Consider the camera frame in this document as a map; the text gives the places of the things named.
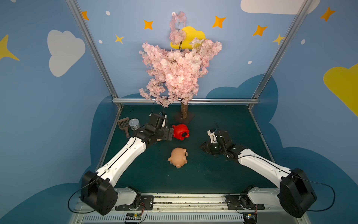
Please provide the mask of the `red piggy bank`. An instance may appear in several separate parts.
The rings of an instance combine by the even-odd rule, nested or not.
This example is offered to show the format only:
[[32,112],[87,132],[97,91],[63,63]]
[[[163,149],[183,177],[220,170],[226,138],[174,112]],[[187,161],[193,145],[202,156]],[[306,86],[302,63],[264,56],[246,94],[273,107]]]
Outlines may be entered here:
[[183,141],[185,138],[189,138],[189,129],[185,124],[172,125],[172,128],[175,139]]

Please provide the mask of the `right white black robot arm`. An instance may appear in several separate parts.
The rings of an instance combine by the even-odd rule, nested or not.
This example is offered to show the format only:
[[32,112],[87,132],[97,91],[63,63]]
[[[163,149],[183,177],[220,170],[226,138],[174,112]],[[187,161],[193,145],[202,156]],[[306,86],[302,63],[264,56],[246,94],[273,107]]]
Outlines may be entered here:
[[289,169],[259,156],[251,149],[215,137],[200,146],[210,155],[224,155],[240,165],[250,168],[272,182],[274,188],[247,187],[238,199],[228,199],[236,207],[254,209],[259,204],[281,207],[293,217],[301,218],[316,202],[317,195],[306,173]]

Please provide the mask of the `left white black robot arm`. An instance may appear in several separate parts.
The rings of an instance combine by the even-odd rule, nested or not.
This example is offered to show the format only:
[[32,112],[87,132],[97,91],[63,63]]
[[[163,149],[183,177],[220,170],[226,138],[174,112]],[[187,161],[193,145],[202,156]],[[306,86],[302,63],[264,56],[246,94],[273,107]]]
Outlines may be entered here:
[[74,214],[79,213],[70,207],[70,201],[77,192],[80,192],[81,201],[93,209],[92,212],[96,211],[103,216],[116,206],[133,204],[138,194],[135,190],[124,188],[123,195],[115,191],[119,178],[148,147],[159,140],[171,141],[173,134],[172,127],[163,126],[154,128],[145,125],[144,128],[136,130],[134,136],[129,138],[124,147],[111,160],[97,171],[87,171],[84,174],[81,188],[68,199],[68,210]]

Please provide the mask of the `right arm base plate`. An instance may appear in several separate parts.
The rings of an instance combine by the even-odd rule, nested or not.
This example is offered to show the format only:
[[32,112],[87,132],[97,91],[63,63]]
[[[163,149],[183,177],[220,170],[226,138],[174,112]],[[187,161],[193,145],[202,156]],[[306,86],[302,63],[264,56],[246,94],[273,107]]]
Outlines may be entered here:
[[265,210],[263,204],[254,204],[247,195],[226,195],[224,199],[229,210]]

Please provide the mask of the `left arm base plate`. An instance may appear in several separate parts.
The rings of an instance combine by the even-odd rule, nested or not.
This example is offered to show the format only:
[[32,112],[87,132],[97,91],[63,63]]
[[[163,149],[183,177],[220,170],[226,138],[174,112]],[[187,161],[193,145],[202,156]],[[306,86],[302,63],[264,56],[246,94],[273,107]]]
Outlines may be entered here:
[[116,211],[141,211],[144,209],[145,211],[152,211],[154,204],[154,196],[141,196],[140,199],[135,199],[133,204],[131,205],[119,205],[115,207]]

